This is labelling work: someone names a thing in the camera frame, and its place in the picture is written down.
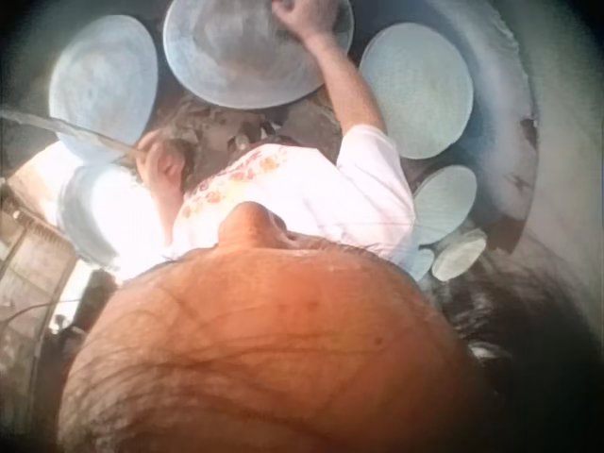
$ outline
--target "woman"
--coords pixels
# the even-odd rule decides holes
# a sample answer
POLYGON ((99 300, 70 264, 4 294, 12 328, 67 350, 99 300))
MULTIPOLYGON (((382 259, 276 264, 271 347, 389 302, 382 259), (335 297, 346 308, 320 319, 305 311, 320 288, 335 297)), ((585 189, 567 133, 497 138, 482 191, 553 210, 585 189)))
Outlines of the woman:
POLYGON ((181 158, 144 143, 178 260, 108 303, 65 388, 63 448, 577 449, 602 372, 567 295, 485 267, 438 291, 436 310, 397 265, 412 249, 411 193, 331 34, 333 4, 274 11, 323 71, 344 130, 338 165, 265 145, 184 200, 181 158))

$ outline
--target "stick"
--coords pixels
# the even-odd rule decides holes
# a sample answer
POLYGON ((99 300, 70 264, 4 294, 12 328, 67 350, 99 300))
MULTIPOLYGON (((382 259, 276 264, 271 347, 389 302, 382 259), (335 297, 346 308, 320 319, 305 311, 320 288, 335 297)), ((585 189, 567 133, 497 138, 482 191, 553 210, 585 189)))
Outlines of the stick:
POLYGON ((76 140, 84 143, 119 151, 132 159, 136 159, 141 154, 141 151, 133 148, 132 146, 128 146, 127 144, 110 139, 105 135, 92 132, 91 130, 72 125, 66 121, 58 120, 56 118, 47 118, 34 115, 32 113, 24 113, 7 106, 0 106, 0 118, 12 121, 19 125, 39 127, 41 129, 56 132, 58 134, 69 135, 70 137, 73 137, 76 140))

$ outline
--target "white shirt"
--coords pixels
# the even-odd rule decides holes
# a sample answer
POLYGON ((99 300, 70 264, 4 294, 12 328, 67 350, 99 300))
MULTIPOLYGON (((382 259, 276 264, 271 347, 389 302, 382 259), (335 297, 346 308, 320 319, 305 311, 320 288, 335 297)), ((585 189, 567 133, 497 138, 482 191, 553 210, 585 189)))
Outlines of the white shirt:
POLYGON ((365 248, 410 267, 411 190, 395 143, 374 127, 356 126, 346 134, 337 166, 316 149, 266 144, 204 181, 176 218, 176 255, 215 246, 219 225, 245 201, 262 204, 292 232, 365 248))

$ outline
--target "round plate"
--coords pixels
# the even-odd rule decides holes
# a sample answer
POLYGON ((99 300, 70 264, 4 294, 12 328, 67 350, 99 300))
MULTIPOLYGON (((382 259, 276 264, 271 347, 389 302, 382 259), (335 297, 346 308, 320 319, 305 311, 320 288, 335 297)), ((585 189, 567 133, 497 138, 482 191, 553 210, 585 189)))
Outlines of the round plate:
POLYGON ((432 274, 441 281, 449 281, 465 274, 476 264, 487 248, 487 235, 477 229, 461 236, 434 262, 432 274))
POLYGON ((462 166, 444 168, 424 181, 414 196, 419 243, 437 243, 460 227, 477 193, 476 176, 462 166))
POLYGON ((420 281, 429 272, 432 264, 434 264, 434 252, 427 248, 420 250, 413 257, 413 262, 409 274, 415 281, 420 281))
POLYGON ((79 255, 122 278, 160 262, 161 223, 150 193, 117 165, 80 167, 59 198, 59 225, 79 255))
MULTIPOLYGON (((61 53, 50 82, 50 115, 134 144, 151 116, 158 77, 156 48, 144 26, 127 16, 104 17, 61 53)), ((111 149, 59 138, 87 162, 120 157, 111 149)))
POLYGON ((361 71, 402 157, 430 159, 462 135, 474 87, 460 52, 418 24, 393 25, 369 44, 361 71))
MULTIPOLYGON (((335 30, 347 51, 354 17, 348 0, 341 3, 335 30)), ((312 56, 274 17, 271 0, 175 0, 163 43, 180 83, 219 106, 265 109, 323 84, 312 56)))

